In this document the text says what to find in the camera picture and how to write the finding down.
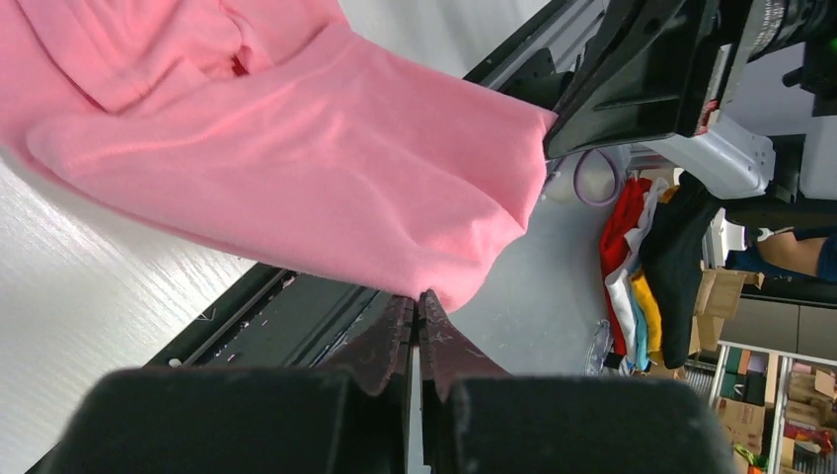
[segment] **pink fabric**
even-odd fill
[[[0,15],[2,143],[224,251],[432,287],[454,310],[544,182],[551,112],[372,44],[336,0],[0,0]]]

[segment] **purple cable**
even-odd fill
[[[610,167],[610,170],[613,172],[613,193],[611,193],[611,195],[604,200],[592,200],[590,198],[585,197],[584,194],[581,192],[581,166],[584,165],[584,161],[587,160],[587,158],[590,156],[590,153],[594,151],[599,152],[602,158],[604,158],[604,161]],[[556,166],[555,170],[553,170],[553,176],[556,173],[558,173],[565,160],[567,160],[566,156],[558,162],[558,166]],[[585,151],[581,155],[581,158],[578,159],[578,164],[575,165],[575,171],[572,173],[572,190],[575,191],[575,195],[581,202],[595,207],[609,205],[619,198],[619,195],[622,193],[622,188],[624,187],[625,184],[621,180],[621,174],[619,173],[619,169],[616,166],[616,162],[613,160],[613,158],[607,156],[605,152],[601,151],[598,148],[594,148],[592,150]]]

